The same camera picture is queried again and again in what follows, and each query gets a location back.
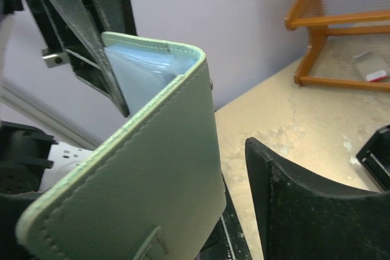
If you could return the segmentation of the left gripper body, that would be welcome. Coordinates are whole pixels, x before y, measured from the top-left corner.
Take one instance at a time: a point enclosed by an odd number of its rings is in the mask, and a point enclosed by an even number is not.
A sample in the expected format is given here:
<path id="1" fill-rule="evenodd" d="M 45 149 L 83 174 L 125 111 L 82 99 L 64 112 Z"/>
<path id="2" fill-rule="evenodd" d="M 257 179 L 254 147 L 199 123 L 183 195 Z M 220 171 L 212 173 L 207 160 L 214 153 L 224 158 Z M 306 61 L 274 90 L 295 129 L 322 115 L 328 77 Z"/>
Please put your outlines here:
<path id="1" fill-rule="evenodd" d="M 22 11 L 25 5 L 46 43 L 42 57 L 48 68 L 69 64 L 94 88 L 119 88 L 102 34 L 137 34 L 131 0 L 1 0 L 1 13 Z"/>

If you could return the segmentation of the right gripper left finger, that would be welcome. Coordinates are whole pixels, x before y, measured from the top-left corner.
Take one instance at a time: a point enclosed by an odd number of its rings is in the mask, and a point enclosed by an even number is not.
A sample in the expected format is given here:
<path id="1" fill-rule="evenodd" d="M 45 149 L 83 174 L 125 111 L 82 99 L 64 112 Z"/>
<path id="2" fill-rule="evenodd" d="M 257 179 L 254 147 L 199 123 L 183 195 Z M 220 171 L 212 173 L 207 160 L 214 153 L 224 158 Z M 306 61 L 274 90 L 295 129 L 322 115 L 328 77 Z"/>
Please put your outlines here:
<path id="1" fill-rule="evenodd" d="M 1 260 L 35 259 L 17 243 L 15 228 L 25 209 L 40 196 L 40 192 L 1 194 Z"/>

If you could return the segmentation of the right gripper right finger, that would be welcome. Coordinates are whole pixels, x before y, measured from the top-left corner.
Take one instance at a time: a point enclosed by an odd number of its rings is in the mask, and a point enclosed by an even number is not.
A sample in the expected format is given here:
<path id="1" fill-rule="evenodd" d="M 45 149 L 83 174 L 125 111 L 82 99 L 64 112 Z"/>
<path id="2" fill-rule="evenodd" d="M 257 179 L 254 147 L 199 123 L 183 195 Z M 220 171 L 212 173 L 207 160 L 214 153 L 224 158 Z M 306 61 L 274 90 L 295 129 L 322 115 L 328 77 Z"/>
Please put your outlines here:
<path id="1" fill-rule="evenodd" d="M 245 159 L 265 259 L 388 259 L 389 193 L 318 175 L 248 138 Z"/>

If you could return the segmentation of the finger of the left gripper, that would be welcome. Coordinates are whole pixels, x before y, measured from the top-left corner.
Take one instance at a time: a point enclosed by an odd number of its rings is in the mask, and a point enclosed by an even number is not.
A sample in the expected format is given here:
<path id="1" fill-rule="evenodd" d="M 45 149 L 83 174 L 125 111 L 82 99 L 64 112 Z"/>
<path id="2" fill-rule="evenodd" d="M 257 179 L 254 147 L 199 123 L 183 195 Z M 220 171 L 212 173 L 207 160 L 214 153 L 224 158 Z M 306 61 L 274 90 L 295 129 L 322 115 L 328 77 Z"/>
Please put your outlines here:
<path id="1" fill-rule="evenodd" d="M 130 0 L 40 0 L 76 77 L 107 96 L 125 117 L 128 106 L 104 52 L 102 33 L 129 32 Z"/>

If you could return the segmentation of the green card holder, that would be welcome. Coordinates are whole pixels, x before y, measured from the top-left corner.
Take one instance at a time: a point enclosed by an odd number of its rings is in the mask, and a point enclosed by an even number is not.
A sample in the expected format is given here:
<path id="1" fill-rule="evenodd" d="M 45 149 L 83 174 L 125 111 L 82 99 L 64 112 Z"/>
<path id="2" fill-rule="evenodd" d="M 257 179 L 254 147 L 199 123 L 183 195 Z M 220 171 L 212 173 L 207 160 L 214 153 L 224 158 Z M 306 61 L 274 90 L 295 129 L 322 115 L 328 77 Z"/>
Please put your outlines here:
<path id="1" fill-rule="evenodd" d="M 26 208 L 16 241 L 38 259 L 194 259 L 226 206 L 205 52 L 123 33 L 102 40 L 125 86 L 137 63 L 169 83 Z"/>

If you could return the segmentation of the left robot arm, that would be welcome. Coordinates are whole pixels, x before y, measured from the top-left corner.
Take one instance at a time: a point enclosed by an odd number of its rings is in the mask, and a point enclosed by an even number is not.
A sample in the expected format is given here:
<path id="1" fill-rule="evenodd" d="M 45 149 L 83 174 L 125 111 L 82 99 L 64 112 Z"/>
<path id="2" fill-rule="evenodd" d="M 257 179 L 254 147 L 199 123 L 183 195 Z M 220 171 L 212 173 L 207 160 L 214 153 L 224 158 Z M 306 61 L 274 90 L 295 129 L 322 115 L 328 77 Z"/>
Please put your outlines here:
<path id="1" fill-rule="evenodd" d="M 82 82 L 107 96 L 129 115 L 112 66 L 104 52 L 102 34 L 135 35 L 130 0 L 1 0 L 1 30 L 10 17 L 28 7 L 47 45 L 43 58 L 49 67 L 70 64 Z M 71 155 L 59 153 L 53 136 L 36 127 L 1 124 L 1 192 L 39 192 L 58 181 Z"/>

